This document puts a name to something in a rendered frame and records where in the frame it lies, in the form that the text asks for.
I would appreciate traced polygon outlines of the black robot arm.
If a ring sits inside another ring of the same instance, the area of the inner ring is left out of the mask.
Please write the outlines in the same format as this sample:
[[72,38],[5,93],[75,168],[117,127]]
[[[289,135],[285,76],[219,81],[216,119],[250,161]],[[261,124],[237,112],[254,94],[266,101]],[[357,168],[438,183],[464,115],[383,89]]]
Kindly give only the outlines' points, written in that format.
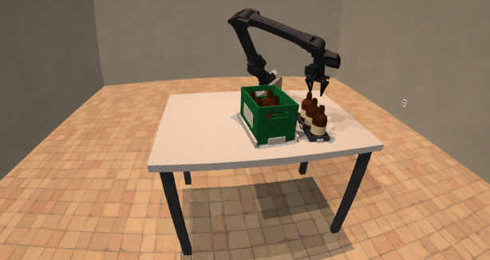
[[314,63],[317,65],[310,64],[305,66],[307,80],[313,81],[315,77],[324,77],[325,66],[318,65],[326,64],[328,67],[338,69],[341,64],[339,54],[325,49],[324,46],[326,43],[321,37],[303,33],[282,23],[265,18],[260,15],[258,10],[252,8],[241,10],[235,13],[227,22],[233,26],[247,56],[247,71],[252,76],[258,78],[259,85],[269,85],[276,77],[274,77],[273,73],[269,74],[264,69],[267,63],[261,54],[256,53],[250,34],[247,31],[249,26],[260,28],[288,41],[292,41],[308,53],[311,53],[311,56],[314,58]]

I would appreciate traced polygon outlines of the green plastic crate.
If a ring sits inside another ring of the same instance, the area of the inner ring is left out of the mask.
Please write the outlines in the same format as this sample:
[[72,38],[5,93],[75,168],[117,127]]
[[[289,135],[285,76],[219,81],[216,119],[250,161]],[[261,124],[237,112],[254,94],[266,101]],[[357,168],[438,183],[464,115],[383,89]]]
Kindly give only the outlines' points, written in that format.
[[[281,105],[259,107],[249,95],[250,91],[267,90],[272,90],[273,96],[279,96],[279,104]],[[256,138],[258,145],[268,144],[268,138],[280,136],[285,136],[286,141],[294,140],[298,109],[299,104],[276,85],[245,86],[241,89],[240,114]],[[272,114],[274,118],[268,119],[268,113],[273,112],[283,113]]]

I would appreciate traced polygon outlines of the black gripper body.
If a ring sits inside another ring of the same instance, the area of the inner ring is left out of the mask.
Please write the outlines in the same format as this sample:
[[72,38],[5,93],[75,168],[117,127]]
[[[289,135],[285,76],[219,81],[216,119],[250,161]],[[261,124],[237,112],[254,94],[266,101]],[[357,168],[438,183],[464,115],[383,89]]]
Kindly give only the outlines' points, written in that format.
[[326,83],[328,83],[328,81],[326,79],[329,80],[330,77],[327,75],[324,75],[324,77],[315,77],[314,81],[322,83],[322,84],[326,84]]

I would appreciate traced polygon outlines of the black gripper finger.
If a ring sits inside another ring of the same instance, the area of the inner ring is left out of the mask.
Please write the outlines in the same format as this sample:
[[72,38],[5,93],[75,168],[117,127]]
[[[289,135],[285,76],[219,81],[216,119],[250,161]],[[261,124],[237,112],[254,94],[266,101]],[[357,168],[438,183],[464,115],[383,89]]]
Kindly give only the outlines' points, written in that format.
[[[326,89],[327,85],[329,84],[329,81],[328,83],[326,84],[322,84],[321,83],[321,87],[320,87],[320,96],[322,96],[322,94],[324,93],[324,90]],[[323,91],[323,92],[322,92]]]
[[314,81],[307,80],[307,78],[305,79],[305,81],[306,81],[306,84],[308,86],[309,92],[311,93]]

